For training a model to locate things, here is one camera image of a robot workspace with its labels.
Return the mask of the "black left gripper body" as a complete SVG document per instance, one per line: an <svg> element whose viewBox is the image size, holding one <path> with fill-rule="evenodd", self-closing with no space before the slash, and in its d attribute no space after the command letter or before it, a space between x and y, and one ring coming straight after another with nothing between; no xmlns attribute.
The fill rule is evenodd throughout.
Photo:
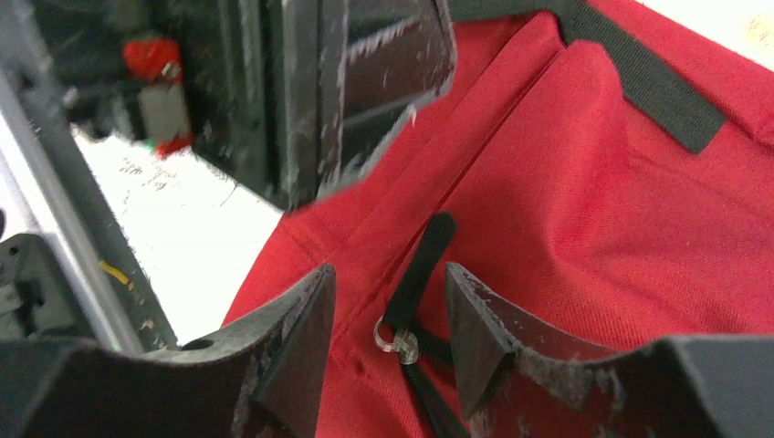
<svg viewBox="0 0 774 438"><path fill-rule="evenodd" d="M70 115L162 157L193 151L290 208L288 14L270 1L35 1Z"/></svg>

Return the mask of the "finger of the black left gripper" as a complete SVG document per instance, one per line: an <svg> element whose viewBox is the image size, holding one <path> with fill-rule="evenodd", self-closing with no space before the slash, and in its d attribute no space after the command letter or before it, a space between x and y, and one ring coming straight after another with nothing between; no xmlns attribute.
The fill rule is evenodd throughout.
<svg viewBox="0 0 774 438"><path fill-rule="evenodd" d="M288 206L364 179L419 109L451 87L457 52L446 1L319 1L313 90L280 178Z"/></svg>

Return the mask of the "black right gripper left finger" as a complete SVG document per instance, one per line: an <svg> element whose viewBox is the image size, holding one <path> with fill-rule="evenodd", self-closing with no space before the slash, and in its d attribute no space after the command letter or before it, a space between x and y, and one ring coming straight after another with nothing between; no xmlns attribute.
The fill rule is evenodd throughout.
<svg viewBox="0 0 774 438"><path fill-rule="evenodd" d="M283 294L179 349L141 355L84 339L1 346L4 437L311 437L336 274Z"/></svg>

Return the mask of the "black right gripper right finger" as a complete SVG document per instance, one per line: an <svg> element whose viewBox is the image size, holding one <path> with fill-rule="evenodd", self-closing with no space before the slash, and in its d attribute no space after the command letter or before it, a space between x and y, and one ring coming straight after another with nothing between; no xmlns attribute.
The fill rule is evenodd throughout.
<svg viewBox="0 0 774 438"><path fill-rule="evenodd" d="M618 352L445 270L456 389L475 437L770 437L773 340L671 336Z"/></svg>

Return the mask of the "red student backpack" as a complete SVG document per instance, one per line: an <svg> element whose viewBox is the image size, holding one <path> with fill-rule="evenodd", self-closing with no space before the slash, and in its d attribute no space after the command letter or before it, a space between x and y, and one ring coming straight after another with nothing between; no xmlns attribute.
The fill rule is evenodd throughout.
<svg viewBox="0 0 774 438"><path fill-rule="evenodd" d="M773 74L634 1L596 7L722 109L700 154L628 103L611 57L548 13L461 24L450 94L360 184L280 220L227 321L322 263L337 303L320 437L428 437L372 330L430 217L445 261L614 349L773 330Z"/></svg>

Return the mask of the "floral table mat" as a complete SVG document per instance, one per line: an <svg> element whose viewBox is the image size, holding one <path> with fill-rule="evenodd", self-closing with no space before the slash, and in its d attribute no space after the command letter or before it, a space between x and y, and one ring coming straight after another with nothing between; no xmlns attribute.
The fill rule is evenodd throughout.
<svg viewBox="0 0 774 438"><path fill-rule="evenodd" d="M173 328L174 348L214 332L280 211L190 152L157 159L145 146L71 131ZM1 205L2 338L95 340L71 306L47 244L13 232Z"/></svg>

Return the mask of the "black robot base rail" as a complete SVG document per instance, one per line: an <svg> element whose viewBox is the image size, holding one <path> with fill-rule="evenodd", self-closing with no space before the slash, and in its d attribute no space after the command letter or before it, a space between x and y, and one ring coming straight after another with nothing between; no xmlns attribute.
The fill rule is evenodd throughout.
<svg viewBox="0 0 774 438"><path fill-rule="evenodd" d="M29 1L1 4L1 205L53 254L75 320L128 353L177 338L73 137L68 99Z"/></svg>

